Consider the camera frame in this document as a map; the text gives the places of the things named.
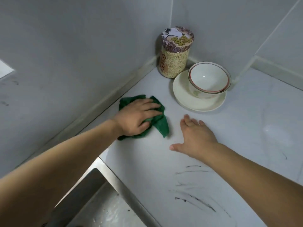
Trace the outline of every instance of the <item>stainless steel sink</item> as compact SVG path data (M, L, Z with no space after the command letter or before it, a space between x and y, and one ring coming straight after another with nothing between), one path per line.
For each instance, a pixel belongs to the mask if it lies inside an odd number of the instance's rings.
M100 159L59 202L47 227L146 227L159 223Z

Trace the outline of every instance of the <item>jar lid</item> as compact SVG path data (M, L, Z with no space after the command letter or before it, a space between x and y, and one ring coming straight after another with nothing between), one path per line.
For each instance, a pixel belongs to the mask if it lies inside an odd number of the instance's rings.
M192 31L176 26L175 28L165 29L162 33L162 45L166 51L180 53L190 48L194 38Z

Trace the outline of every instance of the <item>white wall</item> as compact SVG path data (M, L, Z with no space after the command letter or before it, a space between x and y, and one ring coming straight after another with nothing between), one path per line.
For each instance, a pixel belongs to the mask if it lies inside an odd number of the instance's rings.
M172 26L195 34L190 56L234 79L297 0L174 0Z
M0 176L156 54L171 0L0 0Z
M301 89L303 89L302 23L303 0L300 0L256 53L257 56L289 70L290 73L282 71L277 77ZM274 75L269 66L266 69L262 71Z

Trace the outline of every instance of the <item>hand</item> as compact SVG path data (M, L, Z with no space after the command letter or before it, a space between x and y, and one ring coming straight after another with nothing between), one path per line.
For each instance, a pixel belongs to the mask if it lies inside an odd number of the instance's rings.
M160 111L151 110L161 107L160 104L152 102L152 99L137 99L116 114L112 120L119 126L121 135L141 134L149 127L149 122L142 123L145 119L162 114Z
M192 158L206 163L207 155L218 145L214 133L205 125L203 121L190 119L185 115L180 122L184 137L183 144L173 144L170 150L184 153Z

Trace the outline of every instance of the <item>saucer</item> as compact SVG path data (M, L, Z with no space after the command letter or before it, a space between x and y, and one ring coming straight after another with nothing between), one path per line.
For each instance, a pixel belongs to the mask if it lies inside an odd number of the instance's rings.
M199 99L192 95L188 87L188 70L181 72L174 80L172 89L178 103L193 112L207 112L219 108L226 99L226 92L212 99Z

